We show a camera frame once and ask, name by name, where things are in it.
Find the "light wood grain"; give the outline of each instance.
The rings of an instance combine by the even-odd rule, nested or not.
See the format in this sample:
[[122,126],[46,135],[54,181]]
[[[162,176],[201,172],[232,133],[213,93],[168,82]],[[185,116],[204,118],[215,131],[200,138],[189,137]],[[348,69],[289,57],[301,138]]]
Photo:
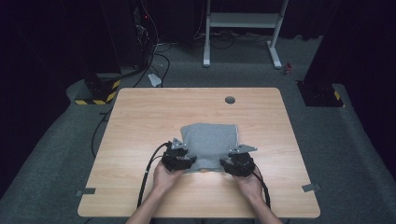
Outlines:
[[[236,102],[225,103],[233,96]],[[281,94],[275,88],[122,89],[92,167],[78,213],[128,217],[135,208],[145,168],[160,144],[181,138],[193,123],[237,124],[239,143],[251,152],[279,217],[318,217],[310,184]],[[148,177],[145,197],[152,186]],[[254,217],[233,178],[225,173],[184,174],[155,217]]]

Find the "gray carpet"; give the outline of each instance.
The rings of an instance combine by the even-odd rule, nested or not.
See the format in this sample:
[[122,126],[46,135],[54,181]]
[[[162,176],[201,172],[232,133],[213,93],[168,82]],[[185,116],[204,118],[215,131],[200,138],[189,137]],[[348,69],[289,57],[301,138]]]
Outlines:
[[[212,48],[210,68],[202,67],[203,48],[173,45],[162,52],[171,65],[166,87],[276,87],[280,89],[307,172],[321,190],[316,192],[321,215],[292,219],[294,223],[396,223],[396,184],[361,127],[342,85],[334,85],[346,107],[306,107],[296,80],[304,79],[320,39],[282,39],[276,44],[282,63],[293,73],[275,70],[264,42],[235,42],[227,49]],[[213,42],[226,46],[227,42]],[[158,51],[168,45],[159,46]],[[163,74],[167,62],[156,56],[153,66]],[[120,88],[132,87],[139,76],[125,78]],[[150,88],[143,77],[139,88]],[[68,97],[84,96],[80,81]],[[0,223],[84,223],[77,213],[93,165],[91,140],[101,112],[112,105],[74,105],[53,123],[21,168],[0,202]],[[99,147],[104,123],[94,139]],[[126,217],[94,218],[92,223],[123,223]]]

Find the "black curtain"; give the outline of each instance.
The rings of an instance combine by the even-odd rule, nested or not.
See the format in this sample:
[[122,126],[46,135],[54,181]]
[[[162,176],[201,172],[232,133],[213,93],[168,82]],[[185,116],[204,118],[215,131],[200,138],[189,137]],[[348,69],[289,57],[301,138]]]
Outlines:
[[396,176],[396,19],[393,0],[342,0],[302,82],[305,99],[344,84],[373,146]]
[[0,4],[0,197],[81,79],[65,54],[63,13],[60,1]]
[[325,35],[340,0],[289,0],[279,35],[304,40]]

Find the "hazard tape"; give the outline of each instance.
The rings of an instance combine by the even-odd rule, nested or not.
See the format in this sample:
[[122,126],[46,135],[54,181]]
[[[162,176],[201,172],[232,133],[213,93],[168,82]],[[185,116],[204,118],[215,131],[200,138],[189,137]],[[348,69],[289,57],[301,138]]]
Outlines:
[[340,94],[338,93],[338,91],[334,91],[334,96],[335,96],[335,99],[336,99],[339,103],[342,104],[342,107],[345,107],[345,106],[346,106],[346,105],[344,104],[344,102],[341,100],[341,96],[340,96]]
[[110,104],[116,96],[117,87],[120,85],[120,80],[114,82],[111,93],[105,99],[76,99],[77,105],[107,105]]

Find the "gray cloth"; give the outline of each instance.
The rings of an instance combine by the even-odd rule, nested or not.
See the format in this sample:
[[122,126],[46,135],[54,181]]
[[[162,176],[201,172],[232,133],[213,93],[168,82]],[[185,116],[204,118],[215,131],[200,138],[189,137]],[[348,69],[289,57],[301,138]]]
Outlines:
[[228,159],[230,149],[238,146],[238,127],[235,124],[196,123],[181,128],[183,143],[187,144],[187,157],[197,157],[186,172],[201,169],[223,171],[219,159]]

